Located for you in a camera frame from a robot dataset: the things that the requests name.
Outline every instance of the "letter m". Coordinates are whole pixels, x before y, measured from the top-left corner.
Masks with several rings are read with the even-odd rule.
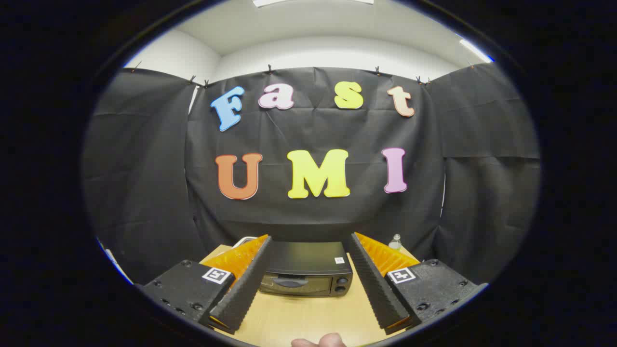
[[[323,185],[328,181],[328,187],[323,194],[329,198],[348,196],[350,191],[345,181],[345,159],[347,151],[331,149],[321,163],[321,167],[313,160],[308,151],[291,151],[287,158],[292,163],[292,187],[287,195],[292,199],[304,199],[309,191],[304,188],[306,180],[314,197],[319,196]]]

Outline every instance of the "water bottle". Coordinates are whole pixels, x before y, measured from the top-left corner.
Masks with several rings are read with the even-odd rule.
[[[388,244],[388,246],[390,246],[390,248],[396,249],[397,251],[400,251],[400,247],[402,245],[403,244],[400,242],[400,235],[399,234],[394,234],[394,238]]]

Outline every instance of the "white wall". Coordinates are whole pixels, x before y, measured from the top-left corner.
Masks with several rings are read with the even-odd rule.
[[[204,84],[212,80],[213,73],[221,57],[202,41],[179,31],[170,30],[141,50],[126,67],[135,67],[140,61],[140,69],[156,70]]]
[[[211,82],[293,67],[347,67],[375,70],[422,81],[458,70],[454,64],[413,48],[348,36],[311,36],[272,41],[223,56]]]

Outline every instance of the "human hand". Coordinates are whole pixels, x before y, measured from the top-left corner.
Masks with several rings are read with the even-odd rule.
[[[303,338],[296,338],[291,341],[291,347],[347,347],[341,336],[338,333],[329,333],[323,335],[323,337],[319,340],[319,345],[312,343],[311,341],[305,340]]]

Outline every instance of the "foam letter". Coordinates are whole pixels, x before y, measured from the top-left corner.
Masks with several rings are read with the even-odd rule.
[[[259,153],[249,153],[242,156],[246,163],[246,186],[238,188],[233,184],[233,164],[238,160],[236,156],[218,156],[218,189],[230,199],[250,199],[257,192],[259,186],[259,162],[263,157]]]
[[[240,115],[234,114],[233,110],[239,112],[242,109],[242,102],[237,97],[242,94],[244,94],[244,88],[237,86],[210,104],[210,107],[217,110],[218,118],[221,120],[221,125],[218,128],[220,131],[223,132],[240,121]]]
[[[396,86],[387,91],[388,95],[392,95],[394,99],[394,108],[396,112],[404,117],[411,117],[415,111],[411,107],[407,107],[407,99],[411,99],[412,96],[409,93],[403,91],[403,87]]]
[[[323,194],[329,198],[339,198],[349,195],[345,181],[345,159],[349,155],[343,149],[331,149],[323,158],[321,167],[313,160],[308,151],[291,151],[287,158],[292,162],[292,186],[287,193],[292,199],[304,199],[309,191],[304,189],[304,180],[308,183],[314,197],[319,196],[323,185],[328,180],[328,187]]]
[[[381,151],[386,157],[387,162],[387,185],[384,191],[390,193],[400,193],[407,190],[407,184],[403,182],[403,156],[405,150],[402,148],[386,148]]]
[[[278,83],[267,86],[263,91],[268,94],[264,94],[259,98],[259,106],[265,109],[276,107],[279,110],[286,110],[294,105],[294,101],[291,99],[291,96],[294,94],[294,88],[290,85]]]
[[[356,82],[339,82],[334,86],[334,103],[341,109],[359,109],[364,103],[361,91],[362,87]]]

